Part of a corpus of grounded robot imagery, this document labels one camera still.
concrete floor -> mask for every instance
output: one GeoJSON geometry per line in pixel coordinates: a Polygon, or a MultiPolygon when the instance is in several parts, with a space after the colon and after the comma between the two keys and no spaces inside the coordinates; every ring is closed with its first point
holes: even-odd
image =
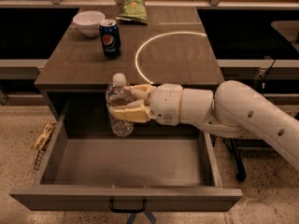
{"type": "MultiPolygon", "coordinates": [[[[11,198],[12,188],[32,185],[37,150],[31,149],[45,120],[54,120],[46,106],[0,107],[0,224],[126,223],[129,215],[97,212],[33,212],[11,198]]],[[[243,198],[227,213],[153,213],[157,222],[299,223],[299,172],[276,151],[241,150],[247,178],[238,182],[235,160],[220,138],[215,153],[225,188],[240,188],[243,198]]],[[[135,224],[150,223],[139,214],[135,224]]]]}

clear plastic bottle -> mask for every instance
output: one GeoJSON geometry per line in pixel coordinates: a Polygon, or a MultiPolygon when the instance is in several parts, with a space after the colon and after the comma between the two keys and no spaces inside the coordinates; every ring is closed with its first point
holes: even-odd
{"type": "MultiPolygon", "coordinates": [[[[125,75],[117,73],[113,76],[113,82],[106,91],[107,106],[127,105],[133,102],[135,97],[131,93],[131,88],[125,75]]],[[[125,120],[115,119],[109,113],[111,129],[118,137],[126,137],[134,130],[134,123],[125,120]]]]}

drawer handle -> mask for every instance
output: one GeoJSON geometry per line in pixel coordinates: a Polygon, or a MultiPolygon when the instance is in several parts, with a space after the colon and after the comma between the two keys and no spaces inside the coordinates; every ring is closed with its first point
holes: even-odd
{"type": "Polygon", "coordinates": [[[147,201],[142,200],[142,208],[140,209],[118,209],[113,206],[114,200],[110,199],[110,211],[113,213],[143,213],[147,207],[147,201]]]}

white bottle cap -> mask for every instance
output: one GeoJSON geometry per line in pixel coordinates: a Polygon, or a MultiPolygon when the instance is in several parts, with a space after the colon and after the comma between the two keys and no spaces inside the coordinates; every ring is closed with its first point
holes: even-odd
{"type": "Polygon", "coordinates": [[[113,85],[123,86],[127,82],[123,73],[117,73],[113,76],[113,85]]]}

white bowl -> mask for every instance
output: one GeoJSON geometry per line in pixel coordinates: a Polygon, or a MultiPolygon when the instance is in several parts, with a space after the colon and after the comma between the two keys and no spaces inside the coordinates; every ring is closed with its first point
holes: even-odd
{"type": "Polygon", "coordinates": [[[88,37],[100,34],[99,27],[105,15],[99,11],[84,11],[73,18],[77,29],[88,37]]]}

